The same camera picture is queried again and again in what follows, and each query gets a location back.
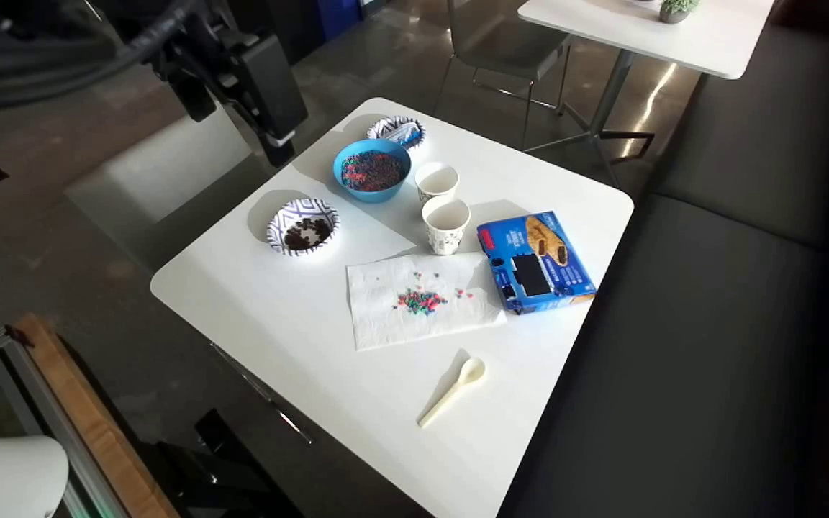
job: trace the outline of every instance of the white spoon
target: white spoon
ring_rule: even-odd
[[[455,377],[455,381],[443,390],[443,397],[441,397],[429,410],[422,410],[422,416],[418,420],[418,426],[419,426],[419,429],[432,426],[432,423],[438,420],[438,414],[455,400],[455,394],[461,394],[467,384],[479,381],[484,373],[487,373],[484,360],[468,356],[468,360],[461,366],[461,373]]]

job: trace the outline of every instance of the box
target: box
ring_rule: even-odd
[[[515,314],[554,308],[596,294],[554,213],[533,213],[478,226],[502,305]]]

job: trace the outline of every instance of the black couch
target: black couch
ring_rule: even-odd
[[[825,514],[822,443],[829,38],[767,26],[698,79],[502,514]]]

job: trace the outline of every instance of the paper cup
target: paper cup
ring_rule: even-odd
[[[435,252],[449,255],[461,248],[472,209],[461,199],[429,199],[419,209]]]
[[[461,184],[461,173],[455,173],[455,167],[443,160],[429,160],[418,167],[415,177],[418,177],[419,200],[451,199]]]

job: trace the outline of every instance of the napkin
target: napkin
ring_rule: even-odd
[[[484,252],[351,263],[349,284],[357,350],[502,321]]]

